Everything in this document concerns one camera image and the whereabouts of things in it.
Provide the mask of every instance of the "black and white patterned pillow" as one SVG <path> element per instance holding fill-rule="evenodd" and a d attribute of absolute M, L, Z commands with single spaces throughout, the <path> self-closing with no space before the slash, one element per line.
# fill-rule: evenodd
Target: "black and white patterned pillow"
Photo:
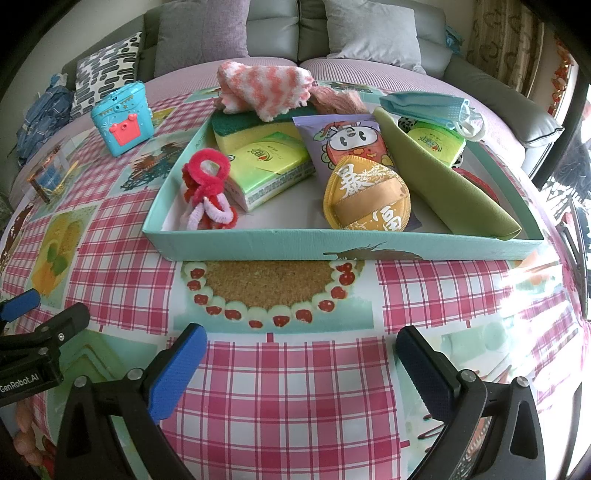
<path fill-rule="evenodd" d="M 135 81 L 141 32 L 78 60 L 71 118 L 78 118 L 113 90 Z"/>

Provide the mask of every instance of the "screw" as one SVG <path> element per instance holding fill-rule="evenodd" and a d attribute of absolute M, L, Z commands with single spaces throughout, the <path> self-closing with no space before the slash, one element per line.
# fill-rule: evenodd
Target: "screw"
<path fill-rule="evenodd" d="M 129 370 L 129 372 L 127 372 L 127 378 L 129 378 L 130 380 L 139 380 L 140 378 L 142 378 L 143 374 L 144 371 L 141 368 L 132 368 L 131 370 Z"/>
<path fill-rule="evenodd" d="M 84 385 L 86 385 L 86 377 L 84 375 L 76 378 L 74 380 L 74 385 L 77 386 L 78 388 L 82 388 L 84 387 Z"/>
<path fill-rule="evenodd" d="M 476 374 L 472 370 L 462 370 L 461 375 L 467 382 L 474 382 L 476 380 Z"/>
<path fill-rule="evenodd" d="M 530 381 L 525 377 L 516 377 L 515 381 L 520 387 L 527 388 L 530 386 Z"/>

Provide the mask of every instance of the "surgical mask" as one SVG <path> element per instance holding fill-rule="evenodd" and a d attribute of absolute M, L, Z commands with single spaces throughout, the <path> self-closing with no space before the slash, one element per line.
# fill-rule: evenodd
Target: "surgical mask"
<path fill-rule="evenodd" d="M 467 98 L 443 93 L 399 92 L 381 97 L 379 102 L 389 113 L 441 125 L 455 130 L 466 140 L 478 142 L 486 134 L 484 118 L 470 108 Z M 473 125 L 477 120 L 481 121 L 480 127 Z"/>

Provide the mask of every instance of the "teal cardboard tray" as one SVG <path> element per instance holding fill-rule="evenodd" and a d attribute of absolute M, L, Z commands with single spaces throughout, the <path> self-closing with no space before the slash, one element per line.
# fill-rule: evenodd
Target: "teal cardboard tray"
<path fill-rule="evenodd" d="M 452 235 L 438 218 L 432 231 L 378 232 L 333 230 L 322 217 L 321 187 L 315 178 L 305 180 L 241 216 L 231 230 L 178 230 L 178 219 L 186 208 L 181 194 L 181 169 L 193 153 L 216 147 L 206 122 L 178 158 L 154 199 L 142 228 L 154 247 L 168 260 L 522 260 L 542 241 L 543 236 L 528 206 L 496 162 L 477 144 L 469 143 L 469 161 L 477 176 L 499 196 L 501 205 L 522 226 L 513 240 Z M 423 222 L 420 199 L 412 206 Z M 431 215 L 432 210 L 424 206 Z M 307 228 L 292 228 L 305 225 Z"/>

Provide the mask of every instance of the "blue gripper pad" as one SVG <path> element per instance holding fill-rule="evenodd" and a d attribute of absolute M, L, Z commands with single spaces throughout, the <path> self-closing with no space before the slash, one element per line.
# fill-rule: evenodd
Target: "blue gripper pad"
<path fill-rule="evenodd" d="M 206 349 L 205 328 L 190 323 L 176 342 L 160 352 L 146 369 L 148 412 L 155 423 L 172 415 Z"/>
<path fill-rule="evenodd" d="M 41 296 L 34 288 L 21 293 L 18 297 L 3 301 L 0 304 L 0 320 L 13 322 L 32 309 L 36 309 L 41 303 Z"/>
<path fill-rule="evenodd" d="M 398 332 L 395 351 L 431 416 L 444 423 L 450 421 L 460 394 L 455 367 L 445 355 L 433 350 L 413 326 Z"/>

